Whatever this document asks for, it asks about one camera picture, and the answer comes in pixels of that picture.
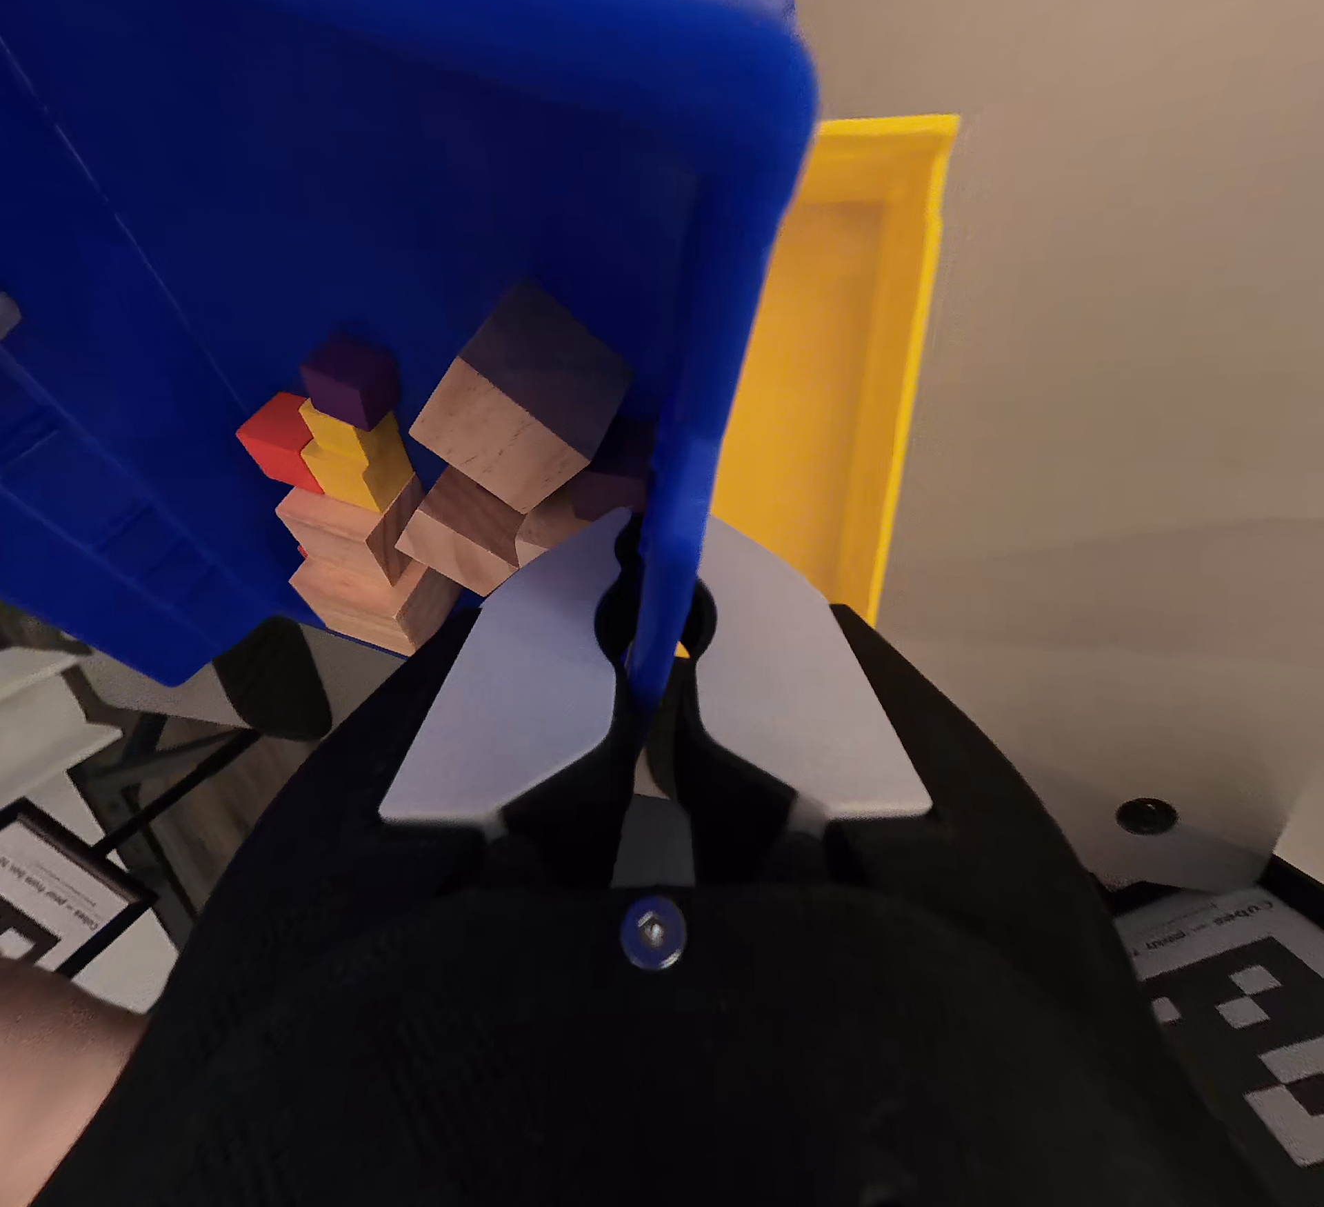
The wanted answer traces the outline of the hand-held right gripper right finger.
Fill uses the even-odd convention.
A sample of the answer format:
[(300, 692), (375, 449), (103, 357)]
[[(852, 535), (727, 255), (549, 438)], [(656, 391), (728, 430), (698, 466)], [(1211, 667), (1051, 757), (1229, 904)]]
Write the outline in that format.
[(751, 882), (778, 845), (932, 809), (826, 597), (709, 517), (675, 693), (674, 795), (700, 884)]

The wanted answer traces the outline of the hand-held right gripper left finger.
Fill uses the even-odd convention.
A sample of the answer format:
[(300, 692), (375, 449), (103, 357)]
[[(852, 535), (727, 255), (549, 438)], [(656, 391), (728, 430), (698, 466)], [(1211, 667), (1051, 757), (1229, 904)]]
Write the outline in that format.
[(379, 802), (383, 821), (517, 838), (558, 884), (611, 884), (635, 708), (600, 609), (630, 526), (612, 508), (488, 595)]

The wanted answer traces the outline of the yellow plastic box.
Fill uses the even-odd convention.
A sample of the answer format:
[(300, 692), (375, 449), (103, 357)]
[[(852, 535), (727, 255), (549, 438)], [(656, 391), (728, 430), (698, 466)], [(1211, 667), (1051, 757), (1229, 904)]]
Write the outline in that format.
[(960, 117), (819, 123), (775, 239), (711, 514), (880, 616)]

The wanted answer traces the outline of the blue plastic box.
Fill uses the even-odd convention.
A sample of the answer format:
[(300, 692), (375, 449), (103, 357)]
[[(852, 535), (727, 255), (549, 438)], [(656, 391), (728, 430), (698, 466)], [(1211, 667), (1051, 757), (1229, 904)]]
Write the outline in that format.
[(527, 279), (656, 424), (656, 701), (816, 125), (794, 0), (1, 2), (2, 599), (167, 684), (310, 617), (240, 423), (339, 329), (415, 416)]

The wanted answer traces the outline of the person's left forearm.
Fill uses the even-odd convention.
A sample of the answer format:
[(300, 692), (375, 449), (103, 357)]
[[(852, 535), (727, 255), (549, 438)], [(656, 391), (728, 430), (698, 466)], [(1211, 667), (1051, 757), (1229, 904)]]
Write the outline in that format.
[(30, 1204), (118, 1081), (147, 1017), (1, 961), (1, 1202)]

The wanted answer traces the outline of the printed marker sheet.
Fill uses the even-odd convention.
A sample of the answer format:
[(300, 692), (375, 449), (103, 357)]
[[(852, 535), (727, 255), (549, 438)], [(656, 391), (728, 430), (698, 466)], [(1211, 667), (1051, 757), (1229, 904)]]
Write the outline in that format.
[(1273, 1204), (1320, 1205), (1318, 888), (1271, 861), (1237, 889), (1138, 882), (1103, 896), (1169, 1049)]

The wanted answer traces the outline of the small black framed sign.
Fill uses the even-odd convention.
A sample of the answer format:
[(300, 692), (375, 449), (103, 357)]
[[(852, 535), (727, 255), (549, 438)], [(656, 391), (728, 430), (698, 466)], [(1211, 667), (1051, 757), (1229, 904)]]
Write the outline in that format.
[(1, 810), (1, 958), (74, 977), (157, 895), (25, 798)]

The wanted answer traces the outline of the white metal frame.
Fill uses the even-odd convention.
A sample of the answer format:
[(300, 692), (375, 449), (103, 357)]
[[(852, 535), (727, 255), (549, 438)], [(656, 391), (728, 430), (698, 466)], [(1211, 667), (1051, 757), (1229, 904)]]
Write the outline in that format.
[(1, 808), (122, 737), (76, 696), (66, 672), (81, 661), (74, 652), (1, 649)]

